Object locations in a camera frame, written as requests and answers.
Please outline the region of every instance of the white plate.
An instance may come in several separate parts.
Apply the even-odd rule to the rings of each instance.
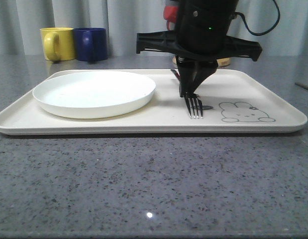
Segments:
[[[75,119],[106,118],[147,104],[155,91],[147,76],[122,71],[74,73],[44,81],[32,94],[49,113]]]

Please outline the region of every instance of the curtain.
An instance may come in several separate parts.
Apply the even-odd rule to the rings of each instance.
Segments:
[[[277,2],[281,21],[269,34],[251,35],[239,17],[228,34],[259,41],[264,55],[308,55],[308,0]],[[165,0],[0,0],[0,54],[42,55],[39,29],[66,26],[103,27],[110,55],[133,55],[137,32],[166,30],[164,7]],[[240,0],[237,11],[256,32],[270,28],[277,17],[271,0]]]

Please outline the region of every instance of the tray rim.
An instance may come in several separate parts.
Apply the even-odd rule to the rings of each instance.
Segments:
[[[79,72],[84,72],[84,71],[127,71],[127,72],[135,72],[135,71],[154,71],[154,72],[167,72],[170,69],[73,69],[73,70],[63,70],[63,71],[58,71],[53,73],[51,76],[47,77],[45,80],[42,82],[66,75],[66,74],[71,74],[71,73],[79,73]],[[253,128],[257,128],[256,126],[248,126],[246,127],[245,125],[235,125],[235,128],[241,128],[241,130],[236,131],[236,130],[230,130],[230,126],[228,127],[223,127],[223,126],[210,126],[210,125],[203,125],[203,126],[190,126],[190,128],[183,128],[182,130],[179,130],[179,126],[128,126],[128,127],[117,127],[119,131],[113,131],[115,127],[34,127],[31,128],[31,132],[25,132],[28,128],[14,128],[14,127],[8,127],[4,125],[0,125],[0,133],[7,134],[7,135],[74,135],[74,134],[136,134],[136,133],[141,133],[141,134],[147,134],[147,133],[252,133],[252,134],[263,134],[263,133],[291,133],[291,132],[296,132],[304,128],[306,123],[308,122],[307,116],[295,108],[293,105],[291,105],[289,102],[285,101],[282,99],[280,96],[257,82],[255,79],[253,79],[251,76],[248,74],[238,71],[238,70],[231,70],[231,69],[218,69],[218,72],[224,73],[224,72],[234,72],[235,74],[241,74],[243,76],[246,76],[250,78],[251,80],[254,81],[254,83],[263,89],[265,89],[268,93],[270,93],[273,97],[278,98],[280,101],[284,102],[285,104],[288,105],[288,107],[292,108],[293,110],[297,111],[302,117],[303,121],[300,122],[299,124],[296,125],[288,125],[287,127],[289,129],[284,129],[281,131],[281,128],[286,127],[283,125],[279,126],[268,126],[266,125],[264,130],[253,130]],[[32,97],[32,91],[35,87],[33,87],[30,91],[25,93],[23,96],[18,98],[16,101],[11,103],[8,107],[0,111],[0,117],[3,117],[5,113],[7,113],[11,108],[17,106],[21,101],[27,100],[27,98]],[[60,132],[58,129],[66,129],[67,131],[62,131]]]

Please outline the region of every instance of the robotic arm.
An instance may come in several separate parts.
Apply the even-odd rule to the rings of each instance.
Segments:
[[[257,61],[262,52],[258,42],[227,36],[231,21],[238,15],[235,12],[238,1],[179,0],[175,30],[138,33],[136,53],[162,51],[175,54],[180,97],[193,94],[216,72],[217,59],[247,57]]]

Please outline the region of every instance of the countertop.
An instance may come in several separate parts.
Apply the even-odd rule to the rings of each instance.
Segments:
[[[170,69],[171,56],[53,64],[0,55],[0,111],[69,69]],[[308,117],[308,57],[232,58]],[[308,238],[308,123],[287,134],[0,133],[2,238]]]

